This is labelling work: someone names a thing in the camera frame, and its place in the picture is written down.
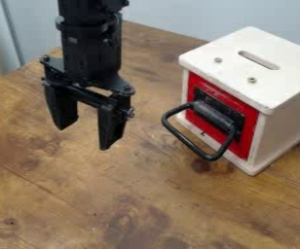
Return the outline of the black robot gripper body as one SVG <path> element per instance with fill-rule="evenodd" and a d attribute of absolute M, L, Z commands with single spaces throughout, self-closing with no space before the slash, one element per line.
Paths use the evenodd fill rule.
<path fill-rule="evenodd" d="M 63 56 L 40 58 L 44 84 L 96 108 L 108 96 L 131 97 L 134 88 L 119 76 L 121 68 L 121 10 L 128 0 L 57 0 L 55 19 Z"/>

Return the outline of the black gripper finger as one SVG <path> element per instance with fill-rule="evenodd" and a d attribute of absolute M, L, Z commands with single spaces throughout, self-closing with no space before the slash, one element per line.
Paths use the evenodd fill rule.
<path fill-rule="evenodd" d="M 130 97 L 119 94 L 108 96 L 108 102 L 97 109 L 99 148 L 108 150 L 123 137 L 124 125 L 134 117 Z"/>
<path fill-rule="evenodd" d="M 55 127 L 63 130 L 76 122 L 76 101 L 57 87 L 44 84 L 43 89 L 52 122 Z"/>

